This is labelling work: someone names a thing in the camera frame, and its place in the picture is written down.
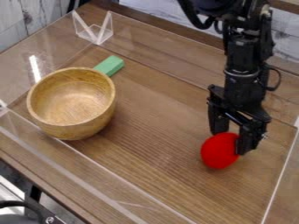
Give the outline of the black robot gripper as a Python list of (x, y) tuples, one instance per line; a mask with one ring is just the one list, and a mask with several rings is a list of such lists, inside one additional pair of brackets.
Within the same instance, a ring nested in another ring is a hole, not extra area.
[(209, 132), (216, 135), (229, 130), (229, 123), (239, 126), (236, 140), (236, 154), (245, 155), (258, 148), (267, 133), (267, 124), (271, 122), (262, 102), (267, 91), (270, 71), (258, 69), (253, 73), (224, 70), (224, 86), (208, 86), (208, 120)]

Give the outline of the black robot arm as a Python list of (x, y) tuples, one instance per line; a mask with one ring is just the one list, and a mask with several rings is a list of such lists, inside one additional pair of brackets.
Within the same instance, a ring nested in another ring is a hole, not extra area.
[(208, 86), (209, 132), (215, 135), (239, 126), (233, 152), (252, 151), (267, 133), (271, 116), (262, 102), (270, 85), (267, 64), (274, 56), (272, 10), (268, 0), (177, 0), (191, 24), (200, 30), (212, 28), (223, 39), (227, 56), (224, 85)]

